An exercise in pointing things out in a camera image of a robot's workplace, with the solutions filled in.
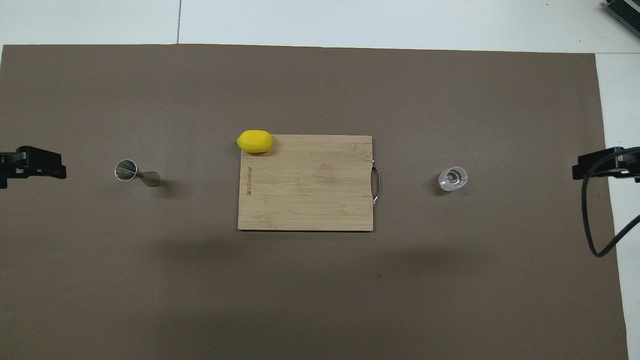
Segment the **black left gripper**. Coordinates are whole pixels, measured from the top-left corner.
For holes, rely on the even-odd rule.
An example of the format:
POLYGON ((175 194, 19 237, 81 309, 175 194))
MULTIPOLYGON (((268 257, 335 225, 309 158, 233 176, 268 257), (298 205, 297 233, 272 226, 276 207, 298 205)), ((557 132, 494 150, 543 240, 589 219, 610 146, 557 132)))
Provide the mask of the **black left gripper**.
POLYGON ((67 178, 67 168, 63 164, 61 153, 24 145, 16 149, 15 161, 14 155, 13 152, 0 153, 0 189, 7 189, 8 179, 14 178, 51 177, 60 180, 67 178))

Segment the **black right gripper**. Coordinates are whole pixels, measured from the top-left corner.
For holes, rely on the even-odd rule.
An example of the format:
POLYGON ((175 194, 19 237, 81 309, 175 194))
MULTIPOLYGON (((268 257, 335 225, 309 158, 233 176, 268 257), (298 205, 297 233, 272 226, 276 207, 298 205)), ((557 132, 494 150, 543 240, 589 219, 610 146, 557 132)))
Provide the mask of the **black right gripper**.
MULTIPOLYGON (((573 166, 573 180, 583 180, 587 171, 599 160, 608 155, 622 151, 622 146, 613 146, 596 152, 585 153, 577 157, 577 164, 573 166)), ((621 179, 633 179, 640 181, 640 148, 631 147, 624 150, 624 154, 605 161, 595 168, 591 177, 617 177, 616 173, 622 173, 621 179)))

